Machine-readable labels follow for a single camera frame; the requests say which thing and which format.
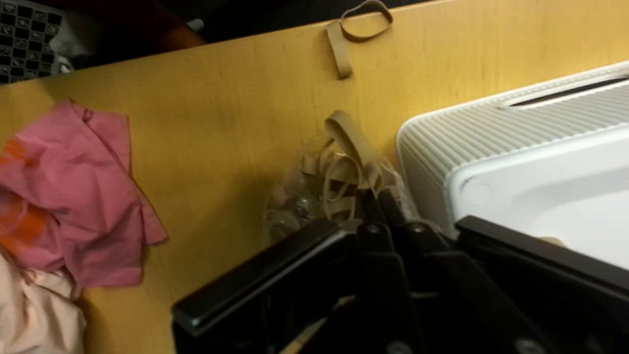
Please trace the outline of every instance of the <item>white plastic device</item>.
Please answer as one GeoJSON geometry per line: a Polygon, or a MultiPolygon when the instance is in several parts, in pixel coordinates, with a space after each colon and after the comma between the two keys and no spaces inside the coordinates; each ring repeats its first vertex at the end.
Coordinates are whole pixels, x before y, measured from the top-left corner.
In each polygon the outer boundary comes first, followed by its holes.
{"type": "Polygon", "coordinates": [[[448,236],[475,215],[629,270],[629,63],[414,116],[397,154],[448,236]]]}

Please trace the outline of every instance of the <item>pink cloth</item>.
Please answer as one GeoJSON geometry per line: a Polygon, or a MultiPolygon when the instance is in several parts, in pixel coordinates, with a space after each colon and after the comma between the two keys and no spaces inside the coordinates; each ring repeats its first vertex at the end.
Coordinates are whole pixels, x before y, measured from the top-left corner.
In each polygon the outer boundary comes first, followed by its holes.
{"type": "Polygon", "coordinates": [[[141,282],[141,248],[165,232],[129,179],[127,120],[61,103],[0,156],[0,246],[82,287],[141,282]]]}

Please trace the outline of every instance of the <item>fabric pile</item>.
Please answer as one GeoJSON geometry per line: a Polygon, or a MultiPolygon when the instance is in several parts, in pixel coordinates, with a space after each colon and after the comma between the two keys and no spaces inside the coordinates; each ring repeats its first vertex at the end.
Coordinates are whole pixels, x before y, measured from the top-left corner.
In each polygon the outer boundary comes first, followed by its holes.
{"type": "Polygon", "coordinates": [[[137,285],[163,240],[127,120],[57,105],[0,156],[0,352],[82,352],[78,289],[137,285]]]}

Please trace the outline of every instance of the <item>wooden surface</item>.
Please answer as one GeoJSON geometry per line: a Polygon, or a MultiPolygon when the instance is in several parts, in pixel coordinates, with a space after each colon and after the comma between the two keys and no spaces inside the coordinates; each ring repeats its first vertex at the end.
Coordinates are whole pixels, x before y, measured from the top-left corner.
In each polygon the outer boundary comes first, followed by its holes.
{"type": "Polygon", "coordinates": [[[133,177],[171,236],[141,287],[86,293],[88,354],[173,352],[169,307],[265,246],[265,193],[332,110],[391,156],[414,114],[627,61],[629,2],[420,4],[350,51],[353,79],[336,81],[306,26],[0,89],[2,142],[66,97],[127,114],[133,177]]]}

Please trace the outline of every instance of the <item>rubber band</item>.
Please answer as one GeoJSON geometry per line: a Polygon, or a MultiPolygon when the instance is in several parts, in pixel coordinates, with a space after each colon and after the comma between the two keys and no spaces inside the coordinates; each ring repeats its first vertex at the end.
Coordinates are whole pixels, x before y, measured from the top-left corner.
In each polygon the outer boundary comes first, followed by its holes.
{"type": "Polygon", "coordinates": [[[381,34],[385,34],[389,28],[393,26],[393,14],[389,12],[389,8],[381,2],[381,0],[365,0],[350,10],[346,10],[338,20],[334,20],[332,24],[326,26],[326,36],[328,36],[328,44],[332,49],[332,57],[334,57],[334,65],[336,65],[336,73],[338,79],[348,79],[351,77],[351,65],[350,65],[350,49],[348,49],[348,42],[353,44],[363,44],[369,42],[373,38],[379,38],[381,34]],[[363,8],[375,8],[383,18],[385,18],[385,28],[373,32],[373,34],[351,34],[344,22],[363,10],[363,8]]]}

